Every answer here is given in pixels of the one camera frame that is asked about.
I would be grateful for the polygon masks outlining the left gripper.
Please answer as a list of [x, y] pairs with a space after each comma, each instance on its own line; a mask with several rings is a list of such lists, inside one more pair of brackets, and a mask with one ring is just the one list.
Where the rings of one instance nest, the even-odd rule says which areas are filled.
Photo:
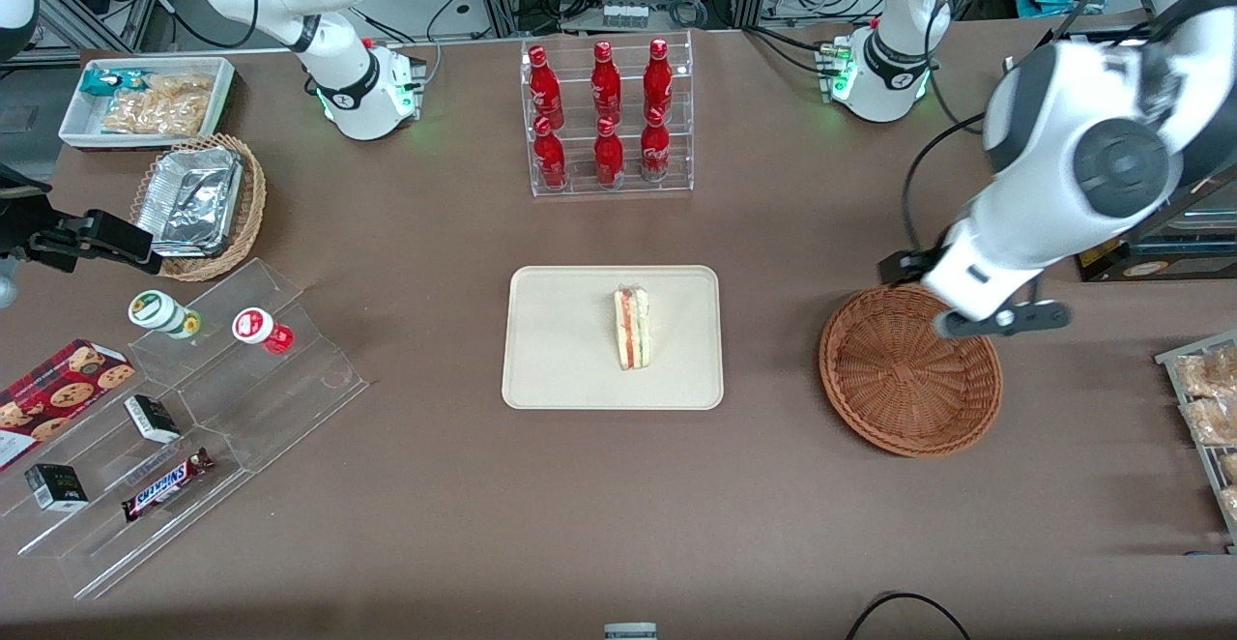
[[1072, 319], [1068, 305], [1053, 300], [1004, 305], [1042, 271], [1040, 257], [1025, 255], [1021, 245], [977, 220], [955, 222], [941, 249], [901, 249], [877, 265], [883, 286], [922, 280], [928, 291], [954, 309], [934, 319], [936, 334], [954, 339], [1068, 327]]

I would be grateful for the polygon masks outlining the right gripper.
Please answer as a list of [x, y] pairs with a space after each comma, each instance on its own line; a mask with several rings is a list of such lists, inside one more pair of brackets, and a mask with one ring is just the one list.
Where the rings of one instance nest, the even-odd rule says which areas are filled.
[[1, 253], [25, 262], [74, 274], [78, 257], [127, 265], [157, 276], [163, 257], [152, 234], [106, 210], [71, 215], [49, 204], [48, 182], [1, 168]]

